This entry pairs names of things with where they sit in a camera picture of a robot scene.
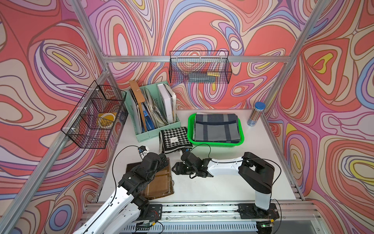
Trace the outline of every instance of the wire basket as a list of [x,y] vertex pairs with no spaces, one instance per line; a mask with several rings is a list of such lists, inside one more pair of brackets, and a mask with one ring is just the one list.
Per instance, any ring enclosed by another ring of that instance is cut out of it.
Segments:
[[66,135],[80,148],[105,149],[125,99],[125,91],[98,85]]
[[170,51],[170,83],[229,83],[228,51]]

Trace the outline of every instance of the houndstooth cloth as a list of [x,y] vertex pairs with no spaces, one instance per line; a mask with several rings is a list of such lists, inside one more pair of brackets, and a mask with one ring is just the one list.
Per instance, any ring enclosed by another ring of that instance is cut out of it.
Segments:
[[187,128],[172,128],[160,131],[160,152],[163,154],[175,152],[183,148],[192,148],[187,138]]

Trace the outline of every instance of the label tag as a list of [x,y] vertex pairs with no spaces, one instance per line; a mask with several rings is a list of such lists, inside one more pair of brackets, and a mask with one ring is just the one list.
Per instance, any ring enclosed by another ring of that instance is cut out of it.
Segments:
[[171,143],[178,142],[178,137],[171,137],[170,142]]

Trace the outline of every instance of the blue lid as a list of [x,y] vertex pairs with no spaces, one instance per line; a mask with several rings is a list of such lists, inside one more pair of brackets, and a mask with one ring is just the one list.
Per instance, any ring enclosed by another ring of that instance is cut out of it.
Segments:
[[263,102],[258,101],[258,102],[255,103],[255,108],[256,108],[256,109],[264,110],[265,107],[266,107],[266,105],[265,105],[265,103],[263,103]]

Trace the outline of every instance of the patterned wall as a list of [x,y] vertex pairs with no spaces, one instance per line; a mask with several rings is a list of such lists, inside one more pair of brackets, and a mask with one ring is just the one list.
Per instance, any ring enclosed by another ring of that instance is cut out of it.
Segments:
[[[288,55],[314,1],[90,1],[86,13],[106,55],[169,55],[227,49],[231,55]],[[113,63],[121,88],[166,80],[168,63]],[[178,108],[251,108],[264,100],[277,63],[232,63],[226,84],[172,85]]]
[[[0,215],[101,69],[66,0],[0,1]],[[106,150],[68,142],[13,234],[71,233],[93,199]]]
[[374,233],[374,2],[334,0],[319,25],[267,116],[332,233]]
[[[281,63],[237,63],[229,84],[172,84],[179,109],[252,108],[263,101],[275,81]],[[129,87],[129,80],[148,85],[168,80],[168,63],[112,63],[111,71],[120,88]]]

